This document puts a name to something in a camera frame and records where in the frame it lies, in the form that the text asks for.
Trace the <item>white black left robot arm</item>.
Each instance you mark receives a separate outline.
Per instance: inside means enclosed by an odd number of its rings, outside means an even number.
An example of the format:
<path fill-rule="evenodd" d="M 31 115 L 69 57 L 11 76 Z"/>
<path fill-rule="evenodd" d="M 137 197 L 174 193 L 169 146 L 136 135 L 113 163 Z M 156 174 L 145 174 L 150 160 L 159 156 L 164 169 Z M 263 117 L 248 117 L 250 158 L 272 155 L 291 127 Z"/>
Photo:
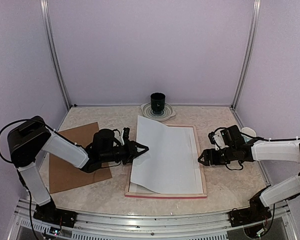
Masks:
<path fill-rule="evenodd" d="M 60 217 L 54 207 L 49 191 L 35 164 L 39 152 L 47 152 L 84 173 L 104 168 L 105 163 L 129 164 L 149 151 L 149 147 L 129 139 L 130 129 L 123 129 L 120 138 L 115 131 L 101 129 L 86 147 L 74 143 L 48 126 L 42 117 L 20 119 L 19 124 L 7 135 L 10 161 L 19 172 L 31 197 L 40 208 L 40 214 L 53 223 Z"/>

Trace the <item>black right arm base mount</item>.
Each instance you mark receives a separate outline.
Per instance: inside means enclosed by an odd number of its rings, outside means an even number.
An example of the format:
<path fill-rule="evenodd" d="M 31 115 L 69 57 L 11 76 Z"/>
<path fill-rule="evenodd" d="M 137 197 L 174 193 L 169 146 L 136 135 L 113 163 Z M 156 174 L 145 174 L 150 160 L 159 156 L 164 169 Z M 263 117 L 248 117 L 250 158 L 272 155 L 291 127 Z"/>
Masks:
<path fill-rule="evenodd" d="M 229 212 L 231 227 L 253 224 L 264 221 L 272 217 L 271 211 L 266 208 L 263 210 L 252 210 L 251 208 L 234 209 Z"/>

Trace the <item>brown backing board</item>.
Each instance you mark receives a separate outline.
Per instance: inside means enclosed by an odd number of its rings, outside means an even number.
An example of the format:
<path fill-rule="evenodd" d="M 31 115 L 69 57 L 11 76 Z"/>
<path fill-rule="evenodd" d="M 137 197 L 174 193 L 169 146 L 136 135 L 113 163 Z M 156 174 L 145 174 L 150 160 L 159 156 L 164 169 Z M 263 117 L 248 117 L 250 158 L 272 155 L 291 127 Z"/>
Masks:
<path fill-rule="evenodd" d="M 99 131 L 97 122 L 63 130 L 60 134 L 74 143 L 86 147 L 93 135 Z M 49 192 L 59 193 L 112 178 L 110 169 L 99 169 L 85 173 L 72 164 L 54 155 L 49 156 Z"/>

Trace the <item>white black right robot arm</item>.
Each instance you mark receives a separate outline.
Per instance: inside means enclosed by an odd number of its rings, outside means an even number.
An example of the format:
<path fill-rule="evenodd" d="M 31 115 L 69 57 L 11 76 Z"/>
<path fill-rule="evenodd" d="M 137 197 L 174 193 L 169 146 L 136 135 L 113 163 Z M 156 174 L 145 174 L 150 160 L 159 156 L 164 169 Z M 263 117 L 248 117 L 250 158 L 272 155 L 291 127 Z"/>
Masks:
<path fill-rule="evenodd" d="M 242 132 L 237 125 L 219 127 L 208 134 L 214 148 L 205 149 L 198 157 L 204 166 L 228 166 L 238 162 L 241 169 L 245 162 L 282 161 L 300 165 L 300 137 L 287 139 L 265 139 Z M 268 208 L 283 200 L 300 195 L 300 173 L 278 184 L 270 186 L 251 200 L 245 211 L 250 222 L 256 222 Z"/>

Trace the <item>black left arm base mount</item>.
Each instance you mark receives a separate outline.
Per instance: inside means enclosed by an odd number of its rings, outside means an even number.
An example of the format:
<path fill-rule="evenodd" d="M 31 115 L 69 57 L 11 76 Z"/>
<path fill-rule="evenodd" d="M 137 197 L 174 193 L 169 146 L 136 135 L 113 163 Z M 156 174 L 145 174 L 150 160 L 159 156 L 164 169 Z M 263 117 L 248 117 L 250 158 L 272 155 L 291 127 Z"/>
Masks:
<path fill-rule="evenodd" d="M 77 213 L 74 211 L 64 209 L 36 209 L 33 217 L 36 220 L 50 223 L 52 225 L 58 225 L 62 227 L 74 228 L 76 222 Z"/>

